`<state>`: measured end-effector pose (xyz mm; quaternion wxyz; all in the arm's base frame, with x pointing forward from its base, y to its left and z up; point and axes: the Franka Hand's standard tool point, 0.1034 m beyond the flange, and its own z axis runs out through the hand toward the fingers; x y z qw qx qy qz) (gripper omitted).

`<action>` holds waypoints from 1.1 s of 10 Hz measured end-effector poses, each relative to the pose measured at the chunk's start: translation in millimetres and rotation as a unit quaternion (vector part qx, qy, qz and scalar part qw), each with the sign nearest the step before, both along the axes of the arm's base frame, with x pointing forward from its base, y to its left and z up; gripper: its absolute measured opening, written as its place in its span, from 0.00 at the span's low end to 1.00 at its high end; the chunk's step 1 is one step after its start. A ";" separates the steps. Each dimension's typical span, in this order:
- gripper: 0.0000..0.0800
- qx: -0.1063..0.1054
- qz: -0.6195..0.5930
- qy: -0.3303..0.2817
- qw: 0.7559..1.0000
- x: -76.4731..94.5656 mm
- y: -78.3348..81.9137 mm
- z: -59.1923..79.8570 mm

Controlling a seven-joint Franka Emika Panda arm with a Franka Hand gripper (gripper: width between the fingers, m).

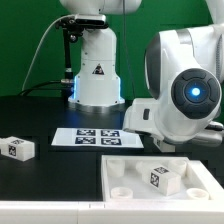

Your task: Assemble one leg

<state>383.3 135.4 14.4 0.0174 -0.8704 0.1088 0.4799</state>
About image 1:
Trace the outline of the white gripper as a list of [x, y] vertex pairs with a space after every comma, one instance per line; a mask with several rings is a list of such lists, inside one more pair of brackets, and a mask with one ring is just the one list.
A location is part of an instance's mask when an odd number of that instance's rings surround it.
[[211, 121], [204, 130], [197, 133], [191, 139], [177, 141], [177, 140], [168, 140], [167, 138], [164, 138], [161, 141], [164, 141], [174, 146], [189, 143], [208, 147], [217, 147], [222, 143], [223, 139], [224, 139], [224, 125], [216, 121]]

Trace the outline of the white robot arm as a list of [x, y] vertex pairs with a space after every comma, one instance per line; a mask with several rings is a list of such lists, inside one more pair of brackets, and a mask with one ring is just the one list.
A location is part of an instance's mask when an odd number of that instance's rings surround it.
[[[84, 110], [122, 105], [115, 71], [116, 35], [106, 25], [108, 14], [136, 11], [142, 0], [60, 0], [82, 28], [81, 70], [69, 102]], [[147, 133], [167, 144], [199, 136], [218, 113], [221, 85], [195, 54], [189, 31], [164, 31], [149, 44], [145, 75], [150, 98], [136, 98], [126, 110], [123, 129]]]

